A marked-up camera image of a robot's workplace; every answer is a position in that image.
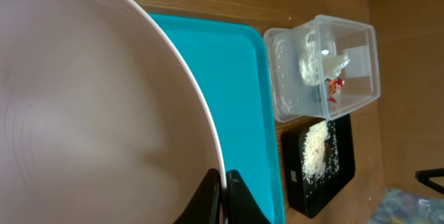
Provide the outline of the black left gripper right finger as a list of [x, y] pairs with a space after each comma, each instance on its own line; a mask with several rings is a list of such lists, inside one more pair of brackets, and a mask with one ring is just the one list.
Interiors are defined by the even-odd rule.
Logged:
[[240, 172], [230, 170], [226, 175], [226, 207], [229, 224], [270, 224], [256, 203]]

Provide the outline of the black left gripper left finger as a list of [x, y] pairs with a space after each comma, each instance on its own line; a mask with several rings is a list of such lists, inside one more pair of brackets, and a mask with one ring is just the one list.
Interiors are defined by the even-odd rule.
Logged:
[[173, 224], [218, 224], [221, 205], [219, 171], [209, 169], [185, 210]]

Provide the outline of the white rice pile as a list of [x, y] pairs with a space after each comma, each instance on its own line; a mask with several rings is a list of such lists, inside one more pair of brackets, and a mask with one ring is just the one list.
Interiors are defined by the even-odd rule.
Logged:
[[[333, 121], [321, 121], [309, 127], [303, 136], [302, 175], [308, 185], [314, 187], [339, 172], [339, 149], [336, 140], [336, 125]], [[325, 161], [325, 142], [332, 145], [332, 156]]]

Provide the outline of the brown food scrap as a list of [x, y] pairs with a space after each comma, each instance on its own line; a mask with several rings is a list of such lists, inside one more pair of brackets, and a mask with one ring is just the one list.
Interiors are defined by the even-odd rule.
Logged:
[[330, 142], [325, 142], [325, 161], [328, 162], [330, 160], [332, 156], [332, 145], [330, 144]]

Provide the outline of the pink plate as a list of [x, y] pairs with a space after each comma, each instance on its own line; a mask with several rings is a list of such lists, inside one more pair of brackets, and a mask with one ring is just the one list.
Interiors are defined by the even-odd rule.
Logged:
[[134, 0], [1, 0], [2, 223], [172, 223], [210, 169], [203, 93]]

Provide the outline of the red snack wrapper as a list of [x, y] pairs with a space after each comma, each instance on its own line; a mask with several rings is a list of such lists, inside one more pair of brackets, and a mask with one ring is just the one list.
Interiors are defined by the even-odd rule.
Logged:
[[333, 103], [337, 103], [336, 95], [341, 93], [345, 81], [342, 78], [327, 79], [328, 85], [328, 97], [327, 100]]

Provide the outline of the white tissue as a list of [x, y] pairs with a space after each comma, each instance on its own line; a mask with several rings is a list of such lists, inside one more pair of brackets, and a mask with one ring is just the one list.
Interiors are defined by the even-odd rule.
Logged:
[[309, 31], [300, 43], [299, 70], [305, 85], [317, 86], [324, 80], [338, 78], [350, 62], [348, 54], [337, 53], [330, 34], [319, 37], [316, 31]]

